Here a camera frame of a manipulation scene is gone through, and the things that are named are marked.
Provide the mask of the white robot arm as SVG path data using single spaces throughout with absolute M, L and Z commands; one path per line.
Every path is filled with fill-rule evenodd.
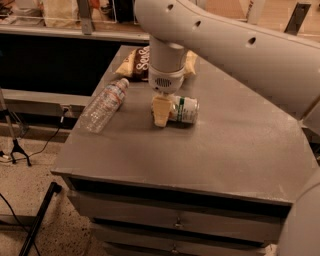
M 136 0 L 134 11 L 150 35 L 156 92 L 178 91 L 191 50 L 320 133 L 320 43 L 220 17 L 190 0 Z

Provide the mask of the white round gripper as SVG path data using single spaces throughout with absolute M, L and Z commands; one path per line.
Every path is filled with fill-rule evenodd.
M 163 94 L 174 94 L 182 86 L 184 70 L 164 72 L 149 66 L 148 82 L 152 89 Z M 165 127 L 172 109 L 172 100 L 168 97 L 155 96 L 152 100 L 154 124 L 157 127 Z

